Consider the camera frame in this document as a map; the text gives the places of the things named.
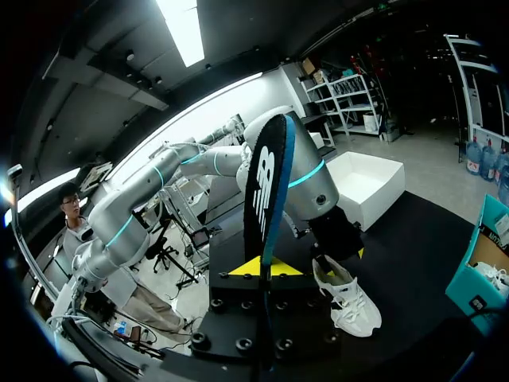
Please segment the glasses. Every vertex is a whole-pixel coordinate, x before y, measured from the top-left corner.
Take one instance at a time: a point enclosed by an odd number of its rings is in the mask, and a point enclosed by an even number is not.
[[[72,199],[69,199],[68,201],[62,202],[63,205],[70,205],[72,203],[79,204],[80,203],[80,197],[76,196],[76,197],[73,197]]]

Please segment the teal box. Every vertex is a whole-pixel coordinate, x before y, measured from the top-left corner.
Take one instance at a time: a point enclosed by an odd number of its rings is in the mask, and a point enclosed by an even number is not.
[[[495,265],[497,269],[507,264],[509,261],[507,250],[509,248],[507,248],[507,245],[500,245],[495,228],[495,222],[504,214],[509,215],[509,208],[494,197],[486,195],[467,252],[445,291],[447,296],[467,315],[487,308],[502,309],[505,307],[506,299],[501,293],[481,273],[468,265],[474,253],[476,254],[475,261],[484,261],[482,256],[486,255],[487,258],[484,262]],[[493,313],[480,314],[474,317],[472,322],[482,334],[487,335],[498,316],[498,314]]]

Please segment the yellow triangle marker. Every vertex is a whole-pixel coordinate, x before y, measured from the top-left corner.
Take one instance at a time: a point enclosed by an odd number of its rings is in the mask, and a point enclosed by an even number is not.
[[[359,250],[359,258],[362,259],[364,254],[364,248],[360,248]],[[334,276],[334,271],[330,271],[327,276]]]
[[[260,276],[260,256],[256,256],[254,259],[234,269],[229,275],[242,276],[246,273],[253,276]],[[282,273],[286,273],[288,276],[302,275],[302,272],[291,267],[287,263],[283,263],[280,259],[273,257],[272,264],[270,265],[270,274],[279,276]]]

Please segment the new balance logo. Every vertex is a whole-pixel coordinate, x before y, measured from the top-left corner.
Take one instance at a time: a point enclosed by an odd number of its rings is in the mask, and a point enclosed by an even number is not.
[[[270,190],[272,189],[272,177],[274,175],[274,153],[269,153],[267,146],[262,148],[256,179],[260,189],[254,191],[253,208],[256,211],[262,238],[265,237],[265,210],[269,207]]]

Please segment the cardboard box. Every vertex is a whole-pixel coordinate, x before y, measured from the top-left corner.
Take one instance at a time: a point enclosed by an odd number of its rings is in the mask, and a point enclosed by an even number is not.
[[[402,163],[346,152],[327,163],[348,221],[370,228],[405,191]]]
[[[313,72],[317,70],[309,57],[302,61],[302,68],[304,68],[305,72],[309,75],[313,74]]]
[[[500,243],[495,227],[505,214],[509,214],[509,208],[486,195],[468,249],[445,291],[467,315],[482,313],[487,308],[502,309],[506,304],[506,299],[495,286],[473,267],[482,261],[496,269],[509,270],[509,246]],[[498,314],[480,314],[472,322],[482,334],[487,335],[498,319]]]

